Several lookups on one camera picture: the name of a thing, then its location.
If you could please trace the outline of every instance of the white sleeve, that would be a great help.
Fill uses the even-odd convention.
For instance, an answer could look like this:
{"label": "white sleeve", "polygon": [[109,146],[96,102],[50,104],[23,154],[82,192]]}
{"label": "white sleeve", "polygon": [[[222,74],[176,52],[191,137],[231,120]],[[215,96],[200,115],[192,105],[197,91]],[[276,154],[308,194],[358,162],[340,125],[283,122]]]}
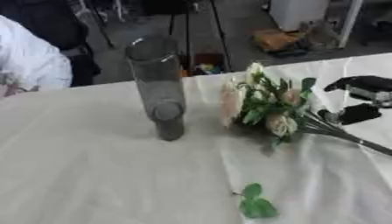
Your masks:
{"label": "white sleeve", "polygon": [[56,47],[37,38],[22,25],[0,16],[0,74],[7,74],[21,88],[68,88],[72,69]]}

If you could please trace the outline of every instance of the white tablecloth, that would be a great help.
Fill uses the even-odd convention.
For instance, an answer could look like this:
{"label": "white tablecloth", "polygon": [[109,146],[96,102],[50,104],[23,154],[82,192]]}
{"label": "white tablecloth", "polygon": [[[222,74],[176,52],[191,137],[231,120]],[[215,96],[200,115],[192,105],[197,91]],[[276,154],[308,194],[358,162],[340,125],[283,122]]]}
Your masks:
{"label": "white tablecloth", "polygon": [[[391,76],[391,54],[269,67],[273,77]],[[231,74],[184,79],[186,134],[155,137],[132,82],[0,101],[0,223],[390,223],[391,158],[306,136],[265,156],[261,138],[221,127]],[[320,95],[328,108],[344,94]],[[392,113],[347,127],[392,148]],[[280,216],[242,219],[231,191],[259,182]]]}

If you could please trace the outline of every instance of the gray floor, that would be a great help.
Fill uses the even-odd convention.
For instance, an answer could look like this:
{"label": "gray floor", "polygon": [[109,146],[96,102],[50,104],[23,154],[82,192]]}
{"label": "gray floor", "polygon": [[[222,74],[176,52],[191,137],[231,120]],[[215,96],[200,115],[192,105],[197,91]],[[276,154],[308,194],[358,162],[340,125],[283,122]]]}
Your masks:
{"label": "gray floor", "polygon": [[[264,61],[266,65],[279,65],[392,52],[392,44],[373,44],[364,47],[357,43],[355,37],[352,37],[347,48],[343,50],[311,52],[303,57],[275,59],[258,49],[250,40],[254,31],[275,27],[270,16],[261,9],[260,0],[216,0],[216,2],[223,28],[227,34],[227,44],[235,71],[244,70],[252,60]],[[169,17],[137,17],[137,14],[137,11],[132,12],[127,23],[118,22],[115,17],[109,20],[107,32],[115,43],[115,49],[107,47],[96,29],[94,20],[89,15],[84,17],[91,28],[89,42],[96,52],[96,61],[102,69],[102,73],[95,79],[96,84],[132,80],[123,56],[124,47],[140,36],[168,32]],[[174,37],[182,49],[185,49],[184,21],[184,17],[177,17],[174,32]],[[221,52],[221,42],[208,2],[201,2],[199,13],[191,15],[191,27],[194,53]]]}

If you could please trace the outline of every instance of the white cabinet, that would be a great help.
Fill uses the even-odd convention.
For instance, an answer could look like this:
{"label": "white cabinet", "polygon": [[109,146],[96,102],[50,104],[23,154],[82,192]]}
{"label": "white cabinet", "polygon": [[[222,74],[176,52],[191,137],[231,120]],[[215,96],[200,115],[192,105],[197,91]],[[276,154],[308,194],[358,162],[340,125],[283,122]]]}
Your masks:
{"label": "white cabinet", "polygon": [[301,22],[324,18],[329,0],[272,0],[270,15],[284,32],[296,31]]}

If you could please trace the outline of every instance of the clear glass vase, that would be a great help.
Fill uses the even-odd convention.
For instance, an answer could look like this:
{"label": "clear glass vase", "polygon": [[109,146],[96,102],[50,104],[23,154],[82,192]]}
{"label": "clear glass vase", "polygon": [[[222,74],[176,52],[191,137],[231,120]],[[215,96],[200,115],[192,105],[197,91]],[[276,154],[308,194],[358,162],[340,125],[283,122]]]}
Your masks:
{"label": "clear glass vase", "polygon": [[145,112],[166,141],[184,135],[186,101],[177,53],[177,42],[165,36],[142,37],[126,48]]}

